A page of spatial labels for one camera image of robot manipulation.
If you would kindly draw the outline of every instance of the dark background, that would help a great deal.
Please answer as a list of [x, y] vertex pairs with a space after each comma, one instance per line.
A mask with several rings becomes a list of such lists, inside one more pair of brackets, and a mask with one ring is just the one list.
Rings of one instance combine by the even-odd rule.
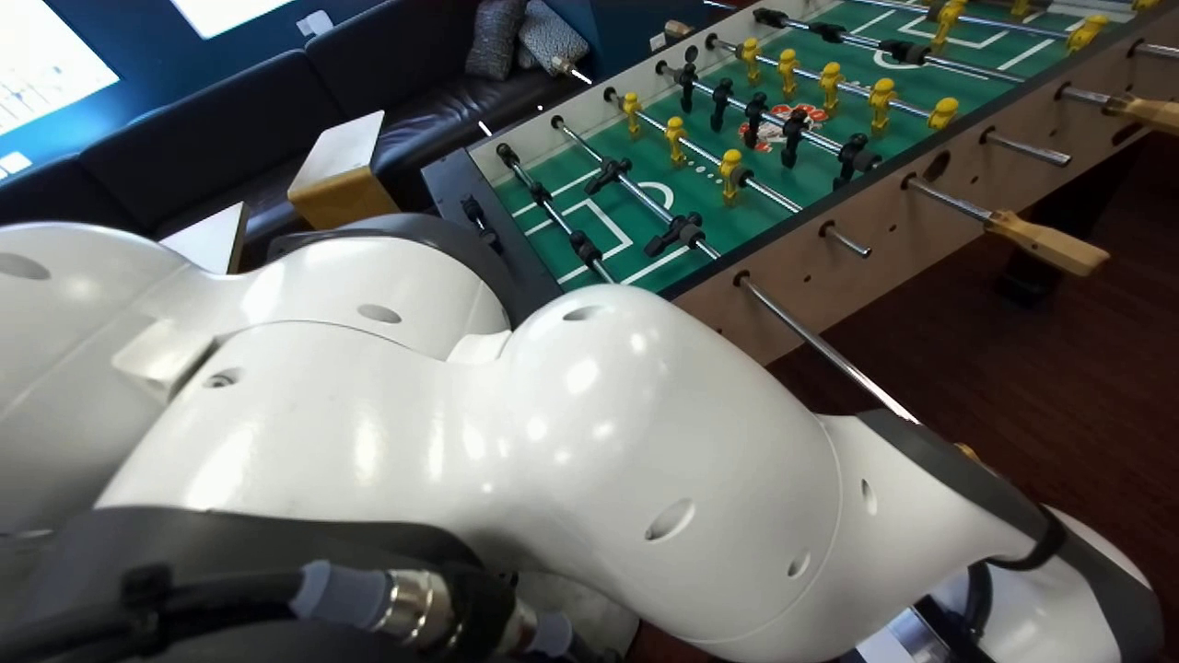
[[21, 151], [32, 165], [66, 159], [137, 116], [206, 87], [284, 48], [298, 48], [298, 17], [330, 11], [343, 22], [381, 0], [290, 0], [239, 28], [202, 41], [171, 0], [47, 0], [64, 22], [117, 74], [117, 84], [0, 138], [0, 156]]

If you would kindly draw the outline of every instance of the rod handle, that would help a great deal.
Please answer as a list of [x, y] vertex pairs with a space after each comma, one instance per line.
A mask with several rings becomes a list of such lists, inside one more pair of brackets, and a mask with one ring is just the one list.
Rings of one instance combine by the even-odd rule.
[[996, 210], [989, 232], [1007, 235], [1021, 249], [1073, 278], [1091, 278], [1109, 257], [1109, 249], [1063, 227], [1023, 222], [1015, 210]]
[[1179, 102], [1133, 95], [1122, 102], [1122, 116], [1157, 133], [1179, 138]]

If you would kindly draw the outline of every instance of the floor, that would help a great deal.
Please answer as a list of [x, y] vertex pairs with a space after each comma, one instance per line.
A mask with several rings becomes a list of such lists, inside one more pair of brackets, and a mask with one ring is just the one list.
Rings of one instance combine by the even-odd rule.
[[[1112, 262], [1038, 310], [993, 290], [1010, 248], [982, 240], [829, 332], [933, 430], [1112, 538], [1157, 586], [1179, 661], [1179, 140], [1149, 140], [1095, 240]], [[775, 371], [825, 414], [860, 393], [817, 355]], [[703, 661], [644, 630], [638, 663]]]

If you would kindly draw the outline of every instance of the black cable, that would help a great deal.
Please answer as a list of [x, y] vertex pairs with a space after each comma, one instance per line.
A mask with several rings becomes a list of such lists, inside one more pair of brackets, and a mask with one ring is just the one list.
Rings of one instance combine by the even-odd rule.
[[1063, 544], [1070, 543], [1070, 528], [1052, 510], [1038, 510], [1038, 516], [1044, 516], [1044, 529], [1037, 538], [1037, 550], [1023, 561], [989, 561], [989, 565], [1007, 566], [1007, 570], [1037, 570], [1037, 566], [1052, 565], [1063, 551]]
[[483, 566], [450, 561], [444, 565], [444, 577], [450, 586], [459, 632], [450, 645], [450, 661], [488, 661], [515, 612], [515, 593], [505, 581], [493, 581]]
[[57, 620], [31, 623], [0, 636], [0, 661], [47, 661], [77, 648], [104, 648], [104, 661], [147, 656], [171, 642], [217, 632], [246, 623], [290, 620], [298, 570], [237, 576], [174, 591], [160, 566], [129, 570], [117, 605], [80, 608]]
[[984, 642], [996, 605], [996, 581], [989, 565], [968, 565], [968, 586], [966, 586], [966, 608], [961, 608], [961, 630], [973, 642]]
[[919, 614], [930, 623], [933, 632], [939, 632], [956, 661], [961, 663], [996, 663], [966, 630], [961, 620], [956, 620], [951, 612], [944, 612], [933, 596], [923, 596]]

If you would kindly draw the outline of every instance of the black foosball player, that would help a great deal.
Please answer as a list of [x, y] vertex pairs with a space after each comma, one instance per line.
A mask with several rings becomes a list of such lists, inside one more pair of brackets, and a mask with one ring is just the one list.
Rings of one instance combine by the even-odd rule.
[[772, 27], [772, 28], [790, 28], [790, 14], [784, 11], [757, 9], [752, 17], [758, 27]]
[[618, 173], [632, 173], [632, 159], [605, 159], [587, 181], [587, 195], [595, 199], [605, 184], [618, 181]]
[[791, 170], [801, 162], [801, 143], [802, 143], [802, 133], [809, 133], [809, 112], [796, 108], [790, 112], [790, 119], [782, 123], [782, 165]]
[[721, 133], [730, 98], [734, 98], [734, 79], [712, 87], [712, 133]]
[[845, 44], [848, 28], [838, 22], [812, 22], [809, 32], [822, 36], [825, 44]]
[[745, 102], [745, 147], [757, 147], [757, 143], [758, 143], [758, 128], [763, 128], [766, 112], [772, 112], [766, 91], [757, 91], [757, 95]]
[[697, 48], [689, 48], [687, 52], [687, 68], [675, 74], [675, 82], [678, 82], [678, 108], [687, 112], [687, 116], [693, 116], [693, 91], [697, 91]]
[[926, 68], [926, 58], [933, 54], [933, 44], [913, 44], [913, 41], [882, 41], [877, 44], [892, 63], [913, 63]]
[[839, 147], [839, 173], [838, 173], [838, 188], [845, 188], [856, 173], [870, 173], [877, 170], [877, 156], [870, 151], [870, 138], [853, 133], [853, 140]]
[[644, 248], [650, 257], [660, 257], [669, 248], [681, 242], [681, 248], [697, 248], [703, 242], [703, 227], [702, 227], [702, 215], [678, 215], [671, 217], [671, 226], [662, 227], [662, 235], [654, 235], [654, 242]]

